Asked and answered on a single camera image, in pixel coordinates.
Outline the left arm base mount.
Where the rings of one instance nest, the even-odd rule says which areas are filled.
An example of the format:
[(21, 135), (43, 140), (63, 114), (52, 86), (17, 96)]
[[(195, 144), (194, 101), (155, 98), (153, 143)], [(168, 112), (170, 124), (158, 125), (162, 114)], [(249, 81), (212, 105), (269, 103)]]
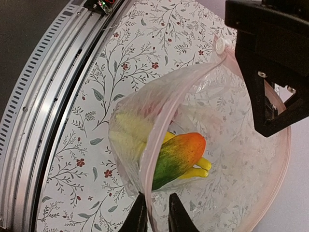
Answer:
[(98, 14), (111, 14), (116, 0), (87, 0), (84, 7)]

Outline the yellow toy banana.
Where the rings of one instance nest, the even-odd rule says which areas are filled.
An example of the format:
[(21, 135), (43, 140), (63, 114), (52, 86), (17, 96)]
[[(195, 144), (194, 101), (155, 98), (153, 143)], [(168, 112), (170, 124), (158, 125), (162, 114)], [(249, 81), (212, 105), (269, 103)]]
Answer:
[(141, 155), (153, 126), (144, 118), (129, 113), (118, 113), (114, 119), (116, 125), (110, 132), (110, 138), (119, 149), (125, 170), (131, 175), (137, 175)]

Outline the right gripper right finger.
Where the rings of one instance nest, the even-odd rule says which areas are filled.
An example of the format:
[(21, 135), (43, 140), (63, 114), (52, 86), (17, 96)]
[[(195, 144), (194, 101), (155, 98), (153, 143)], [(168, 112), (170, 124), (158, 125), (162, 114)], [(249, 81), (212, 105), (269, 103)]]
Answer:
[(176, 193), (169, 196), (169, 232), (199, 232)]

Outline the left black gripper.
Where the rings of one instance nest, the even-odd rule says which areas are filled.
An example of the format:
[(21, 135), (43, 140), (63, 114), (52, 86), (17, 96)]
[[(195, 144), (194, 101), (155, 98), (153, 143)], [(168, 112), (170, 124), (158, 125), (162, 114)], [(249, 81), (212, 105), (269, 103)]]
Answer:
[[(269, 137), (309, 116), (309, 2), (227, 0), (225, 24), (238, 31), (235, 55), (250, 96), (255, 130)], [(267, 84), (295, 93), (275, 111)]]

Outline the orange green toy mango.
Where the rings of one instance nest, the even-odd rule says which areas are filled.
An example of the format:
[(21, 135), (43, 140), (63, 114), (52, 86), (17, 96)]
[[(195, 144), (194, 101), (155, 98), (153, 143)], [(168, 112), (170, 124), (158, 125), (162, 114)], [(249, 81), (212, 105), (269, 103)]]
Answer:
[(152, 190), (175, 179), (207, 177), (212, 164), (203, 157), (205, 149), (206, 140), (200, 133), (167, 132), (157, 159)]

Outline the clear zip top bag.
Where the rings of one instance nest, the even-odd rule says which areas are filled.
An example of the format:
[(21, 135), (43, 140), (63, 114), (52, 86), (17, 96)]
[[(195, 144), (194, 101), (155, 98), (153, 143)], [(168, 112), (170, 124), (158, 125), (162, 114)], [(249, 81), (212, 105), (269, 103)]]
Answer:
[(230, 41), (214, 37), (208, 63), (159, 77), (120, 100), (109, 141), (130, 197), (143, 193), (146, 224), (167, 232), (177, 194), (198, 232), (251, 232), (285, 177), (291, 130), (268, 138)]

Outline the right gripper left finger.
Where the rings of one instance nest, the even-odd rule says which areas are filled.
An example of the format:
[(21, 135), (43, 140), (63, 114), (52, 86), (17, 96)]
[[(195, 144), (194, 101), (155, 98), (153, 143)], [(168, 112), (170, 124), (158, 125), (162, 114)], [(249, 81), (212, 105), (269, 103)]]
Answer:
[(146, 232), (147, 223), (148, 216), (145, 196), (139, 192), (119, 232)]

